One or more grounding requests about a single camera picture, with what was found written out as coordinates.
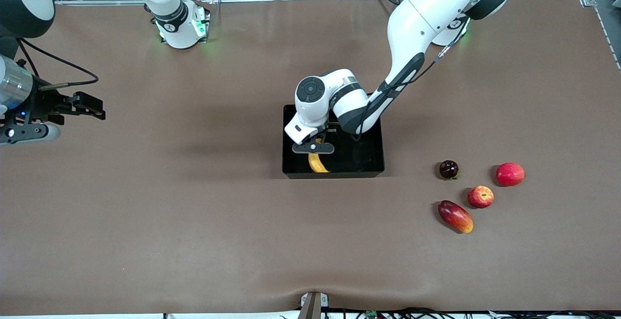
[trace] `brown tabletop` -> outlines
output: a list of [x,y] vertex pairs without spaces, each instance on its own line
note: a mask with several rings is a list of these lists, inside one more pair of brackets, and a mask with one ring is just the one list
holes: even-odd
[[[390,9],[227,3],[209,43],[174,50],[142,7],[58,7],[33,42],[99,75],[82,89],[107,119],[2,147],[0,313],[277,311],[309,290],[349,308],[621,308],[621,75],[579,0],[473,22],[382,116],[379,177],[282,175],[295,85],[348,67],[375,89]],[[49,82],[86,80],[33,58]],[[435,176],[446,159],[459,180]],[[490,180],[507,161],[520,186]],[[475,185],[495,202],[460,235],[435,205]]]

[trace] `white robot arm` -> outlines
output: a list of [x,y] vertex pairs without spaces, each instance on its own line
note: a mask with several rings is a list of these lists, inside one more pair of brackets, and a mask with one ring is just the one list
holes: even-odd
[[207,38],[209,11],[191,0],[144,0],[162,38],[176,49],[187,49]]
[[377,90],[367,96],[348,69],[304,78],[295,90],[297,113],[285,132],[297,146],[296,152],[322,152],[310,140],[326,129],[332,109],[341,128],[351,134],[370,129],[383,111],[421,70],[425,51],[433,38],[456,16],[475,20],[501,9],[506,0],[403,0],[388,20],[388,43],[392,68]]

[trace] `banana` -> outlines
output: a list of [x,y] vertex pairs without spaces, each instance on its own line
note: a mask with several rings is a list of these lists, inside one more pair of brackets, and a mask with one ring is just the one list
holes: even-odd
[[[316,138],[315,142],[321,143],[321,138]],[[316,173],[329,173],[330,171],[326,170],[324,164],[322,164],[321,159],[319,158],[319,154],[311,153],[309,154],[309,165],[312,168],[313,172]]]

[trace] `black bin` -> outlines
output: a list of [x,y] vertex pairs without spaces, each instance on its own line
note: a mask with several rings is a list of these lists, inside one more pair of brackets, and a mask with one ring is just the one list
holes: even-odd
[[284,131],[284,126],[295,115],[295,105],[288,104],[282,115],[282,173],[292,179],[317,178],[372,178],[384,171],[384,147],[382,145],[381,122],[377,120],[370,130],[362,134],[358,142],[349,133],[342,131],[332,111],[329,115],[329,129],[326,142],[334,145],[334,153],[320,154],[322,163],[330,173],[315,173],[308,162],[308,154],[293,153],[293,141]]

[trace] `red apple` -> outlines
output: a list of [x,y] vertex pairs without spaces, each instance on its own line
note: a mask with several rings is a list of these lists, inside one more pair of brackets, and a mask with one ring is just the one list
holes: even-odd
[[459,230],[462,233],[470,233],[474,228],[474,222],[472,222],[472,217],[461,208],[459,205],[452,201],[443,200],[438,205],[438,212],[440,213],[440,217],[442,217],[444,222],[455,227],[455,229]]
[[496,179],[504,186],[514,186],[524,180],[524,169],[515,162],[505,162],[496,170]]
[[468,191],[468,203],[472,207],[486,208],[494,202],[494,193],[487,186],[478,185]]

